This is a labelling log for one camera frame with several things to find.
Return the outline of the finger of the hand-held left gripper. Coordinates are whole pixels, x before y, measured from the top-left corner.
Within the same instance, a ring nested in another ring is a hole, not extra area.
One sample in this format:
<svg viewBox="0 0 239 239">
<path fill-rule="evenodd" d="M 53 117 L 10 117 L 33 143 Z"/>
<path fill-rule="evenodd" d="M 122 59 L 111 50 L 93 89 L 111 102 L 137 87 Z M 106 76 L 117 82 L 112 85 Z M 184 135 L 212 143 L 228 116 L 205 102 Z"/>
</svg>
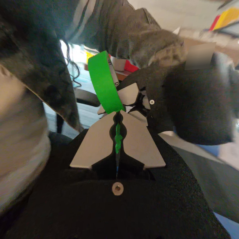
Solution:
<svg viewBox="0 0 239 239">
<path fill-rule="evenodd" d="M 138 119 L 140 122 L 142 122 L 145 126 L 148 126 L 148 121 L 147 121 L 147 118 L 142 114 L 140 113 L 138 110 L 134 110 L 134 111 L 131 111 L 131 109 L 133 109 L 132 106 L 125 106 L 125 109 L 126 109 L 126 112 L 128 114 L 130 114 L 131 116 L 133 116 L 134 118 Z M 97 114 L 98 115 L 101 115 L 101 117 L 104 117 L 107 115 L 106 111 L 103 109 L 103 106 L 100 105 L 100 108 L 99 110 L 97 111 Z"/>
<path fill-rule="evenodd" d="M 139 96 L 139 88 L 137 83 L 133 83 L 123 89 L 118 90 L 118 96 L 124 106 L 133 106 Z"/>
</svg>

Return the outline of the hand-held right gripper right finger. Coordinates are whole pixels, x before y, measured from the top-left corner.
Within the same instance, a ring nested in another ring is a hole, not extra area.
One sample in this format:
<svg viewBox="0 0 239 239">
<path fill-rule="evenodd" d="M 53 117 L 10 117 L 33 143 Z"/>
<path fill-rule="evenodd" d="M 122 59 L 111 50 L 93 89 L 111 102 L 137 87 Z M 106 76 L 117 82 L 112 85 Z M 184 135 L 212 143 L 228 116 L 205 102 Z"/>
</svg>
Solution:
<svg viewBox="0 0 239 239">
<path fill-rule="evenodd" d="M 162 168 L 166 163 L 159 152 L 145 123 L 134 116 L 120 111 L 122 124 L 126 128 L 123 140 L 124 152 L 143 164 L 143 169 Z"/>
</svg>

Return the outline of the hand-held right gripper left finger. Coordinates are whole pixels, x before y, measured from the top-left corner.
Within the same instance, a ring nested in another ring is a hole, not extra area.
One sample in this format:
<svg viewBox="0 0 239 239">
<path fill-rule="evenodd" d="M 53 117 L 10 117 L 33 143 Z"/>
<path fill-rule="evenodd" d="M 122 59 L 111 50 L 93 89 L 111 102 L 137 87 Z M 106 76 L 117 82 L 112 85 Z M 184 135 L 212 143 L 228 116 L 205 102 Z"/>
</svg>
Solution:
<svg viewBox="0 0 239 239">
<path fill-rule="evenodd" d="M 92 169 L 92 166 L 113 152 L 113 139 L 110 131 L 115 125 L 114 117 L 117 112 L 95 122 L 87 131 L 72 162 L 71 168 Z"/>
</svg>

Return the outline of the green tape roll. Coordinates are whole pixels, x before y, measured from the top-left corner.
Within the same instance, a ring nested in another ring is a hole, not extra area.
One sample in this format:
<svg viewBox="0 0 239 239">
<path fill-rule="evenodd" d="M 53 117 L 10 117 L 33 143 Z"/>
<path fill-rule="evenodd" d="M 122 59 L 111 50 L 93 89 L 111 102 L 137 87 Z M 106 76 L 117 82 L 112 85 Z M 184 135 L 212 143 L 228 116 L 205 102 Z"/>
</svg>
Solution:
<svg viewBox="0 0 239 239">
<path fill-rule="evenodd" d="M 91 81 L 101 106 L 109 116 L 126 111 L 118 95 L 119 80 L 107 51 L 100 52 L 88 60 Z"/>
</svg>

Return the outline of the person's left forearm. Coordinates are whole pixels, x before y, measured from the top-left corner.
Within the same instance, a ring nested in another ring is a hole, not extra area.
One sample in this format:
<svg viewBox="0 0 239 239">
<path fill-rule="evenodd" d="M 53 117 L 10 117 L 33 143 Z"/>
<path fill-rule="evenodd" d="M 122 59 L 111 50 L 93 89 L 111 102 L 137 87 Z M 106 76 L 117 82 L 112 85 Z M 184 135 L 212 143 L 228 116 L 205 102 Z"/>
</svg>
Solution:
<svg viewBox="0 0 239 239">
<path fill-rule="evenodd" d="M 162 29 L 145 8 L 127 0 L 79 0 L 65 38 L 98 52 L 107 51 L 138 68 L 157 62 L 173 66 L 186 58 L 183 40 Z"/>
</svg>

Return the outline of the white box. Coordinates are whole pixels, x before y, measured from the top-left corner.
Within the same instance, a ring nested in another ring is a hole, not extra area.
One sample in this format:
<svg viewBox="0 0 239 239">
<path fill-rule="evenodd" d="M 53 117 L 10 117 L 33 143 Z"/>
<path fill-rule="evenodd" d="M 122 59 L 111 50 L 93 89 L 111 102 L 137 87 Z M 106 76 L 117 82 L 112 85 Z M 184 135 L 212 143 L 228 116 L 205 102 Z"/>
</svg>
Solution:
<svg viewBox="0 0 239 239">
<path fill-rule="evenodd" d="M 126 59 L 117 59 L 113 56 L 110 56 L 113 68 L 115 71 L 123 72 L 125 69 Z"/>
</svg>

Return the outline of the blue paper sheet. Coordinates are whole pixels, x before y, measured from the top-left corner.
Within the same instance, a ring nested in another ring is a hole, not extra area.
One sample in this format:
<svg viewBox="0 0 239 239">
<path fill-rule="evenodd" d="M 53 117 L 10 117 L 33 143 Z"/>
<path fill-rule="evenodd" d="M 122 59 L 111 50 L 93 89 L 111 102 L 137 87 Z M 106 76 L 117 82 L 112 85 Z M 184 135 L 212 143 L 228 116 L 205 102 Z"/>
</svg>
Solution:
<svg viewBox="0 0 239 239">
<path fill-rule="evenodd" d="M 220 145 L 198 145 L 200 148 L 204 149 L 208 153 L 212 154 L 215 157 L 218 157 L 220 154 Z"/>
</svg>

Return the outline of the yellow and red object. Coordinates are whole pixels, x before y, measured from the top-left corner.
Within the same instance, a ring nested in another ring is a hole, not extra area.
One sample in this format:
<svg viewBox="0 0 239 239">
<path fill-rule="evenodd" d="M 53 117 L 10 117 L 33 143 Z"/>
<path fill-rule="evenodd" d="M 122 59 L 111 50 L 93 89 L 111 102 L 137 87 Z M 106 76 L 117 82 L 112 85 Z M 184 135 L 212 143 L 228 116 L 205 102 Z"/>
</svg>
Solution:
<svg viewBox="0 0 239 239">
<path fill-rule="evenodd" d="M 229 9 L 217 15 L 209 28 L 209 31 L 224 28 L 232 23 L 239 21 L 239 7 L 230 7 Z"/>
</svg>

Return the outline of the person's torso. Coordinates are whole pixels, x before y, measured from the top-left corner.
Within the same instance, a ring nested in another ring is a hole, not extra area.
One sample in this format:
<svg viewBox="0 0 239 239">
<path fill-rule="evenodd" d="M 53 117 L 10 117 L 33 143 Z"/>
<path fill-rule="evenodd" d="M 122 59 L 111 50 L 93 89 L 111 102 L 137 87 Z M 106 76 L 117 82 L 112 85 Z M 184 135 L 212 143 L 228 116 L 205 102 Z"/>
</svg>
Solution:
<svg viewBox="0 0 239 239">
<path fill-rule="evenodd" d="M 43 102 L 80 129 L 60 40 L 81 0 L 0 1 L 0 215 L 26 195 L 51 152 Z"/>
</svg>

